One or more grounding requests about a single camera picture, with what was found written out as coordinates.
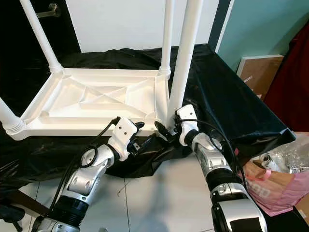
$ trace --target teal wall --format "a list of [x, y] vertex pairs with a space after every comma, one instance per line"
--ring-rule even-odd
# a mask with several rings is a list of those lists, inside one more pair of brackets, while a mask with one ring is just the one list
[[309, 0], [235, 0], [219, 56], [236, 71], [243, 56], [285, 55], [309, 19]]

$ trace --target cardboard box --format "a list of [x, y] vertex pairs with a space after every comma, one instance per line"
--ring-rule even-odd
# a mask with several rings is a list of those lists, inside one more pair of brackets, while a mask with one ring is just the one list
[[295, 206], [298, 209], [300, 215], [309, 225], [309, 194], [303, 197], [299, 203]]
[[282, 59], [282, 55], [243, 57], [237, 69], [237, 75], [263, 100]]

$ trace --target pink plastic bag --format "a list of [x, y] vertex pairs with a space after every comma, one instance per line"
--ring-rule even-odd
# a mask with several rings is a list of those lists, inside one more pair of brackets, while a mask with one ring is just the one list
[[293, 206], [309, 193], [309, 172], [271, 172], [252, 162], [248, 162], [244, 170], [250, 195], [270, 216], [292, 210]]

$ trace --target tile floor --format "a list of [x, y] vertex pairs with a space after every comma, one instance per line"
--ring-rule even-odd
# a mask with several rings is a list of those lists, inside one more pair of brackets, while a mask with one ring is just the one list
[[[32, 183], [21, 191], [50, 206], [59, 179]], [[31, 231], [34, 218], [22, 220]], [[195, 156], [164, 162], [154, 176], [123, 179], [104, 175], [82, 232], [213, 232], [209, 190]], [[0, 220], [0, 231], [15, 232]]]

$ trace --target door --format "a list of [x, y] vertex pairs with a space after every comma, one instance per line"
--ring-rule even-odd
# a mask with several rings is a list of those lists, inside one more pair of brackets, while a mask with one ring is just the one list
[[[40, 23], [58, 58], [80, 52], [65, 0], [31, 0], [36, 13], [55, 3], [59, 17], [43, 17]], [[48, 64], [18, 0], [1, 2], [0, 97], [21, 116], [46, 81]]]

